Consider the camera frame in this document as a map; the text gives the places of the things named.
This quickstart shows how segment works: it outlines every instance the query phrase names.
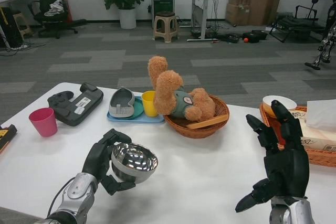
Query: wicker basket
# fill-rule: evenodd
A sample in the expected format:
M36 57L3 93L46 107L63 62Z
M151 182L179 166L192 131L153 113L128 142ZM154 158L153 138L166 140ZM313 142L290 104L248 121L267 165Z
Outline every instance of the wicker basket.
M307 111L307 107L298 106L296 110ZM284 146L280 143L285 143L285 140L281 137L280 126L281 124L275 119L271 118L264 110L263 105L260 105L260 114L262 116L262 120L267 126L272 126L275 130L275 134L279 140L279 149L283 149ZM336 152L328 152L328 151L321 151L321 150L313 150L305 148L309 162L315 165L324 165L330 167L336 167Z
M227 107L225 102L223 102L218 97L215 97L214 95L209 95L209 96L211 97L211 99L216 104L215 116L226 115L226 114L228 114L230 116L229 108ZM189 121L187 119L174 118L174 117L169 116L169 115L165 115L164 119L178 133L180 133L182 136L189 137L189 138L205 138L205 137L211 136L217 130L219 130L221 127L223 127L227 123L227 121L229 120L229 118L228 118L226 121L221 122L221 123L210 125L208 127L204 127L204 128L201 128L201 129L190 130L190 129L186 128L185 126L193 123L192 121Z

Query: brown teddy bear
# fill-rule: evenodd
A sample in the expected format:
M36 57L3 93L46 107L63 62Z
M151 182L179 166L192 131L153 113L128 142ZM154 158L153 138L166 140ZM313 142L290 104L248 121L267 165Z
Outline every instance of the brown teddy bear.
M166 58L154 56L149 60L148 72L155 89L154 107L159 114L205 121L215 115L215 103L202 88L187 93L182 77L167 70Z

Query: pink cup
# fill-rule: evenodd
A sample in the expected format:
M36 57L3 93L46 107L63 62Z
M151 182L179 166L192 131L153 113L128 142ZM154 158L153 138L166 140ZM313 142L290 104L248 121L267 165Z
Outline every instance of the pink cup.
M29 120L41 136L52 136L57 132L56 118L52 108L35 110L29 115Z

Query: game controller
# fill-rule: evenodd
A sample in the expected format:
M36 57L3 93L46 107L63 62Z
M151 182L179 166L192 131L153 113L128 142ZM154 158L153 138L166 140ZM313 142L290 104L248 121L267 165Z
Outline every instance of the game controller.
M48 98L49 107L55 112L56 119L69 126L80 124L102 101L103 92L96 86L84 82L80 86L82 94L74 97L71 91L63 91Z

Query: white flower pot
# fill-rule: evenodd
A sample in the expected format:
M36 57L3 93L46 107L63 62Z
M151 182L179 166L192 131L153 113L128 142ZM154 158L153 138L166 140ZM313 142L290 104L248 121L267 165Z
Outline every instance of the white flower pot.
M135 8L131 10L119 9L120 26L122 29L136 28Z

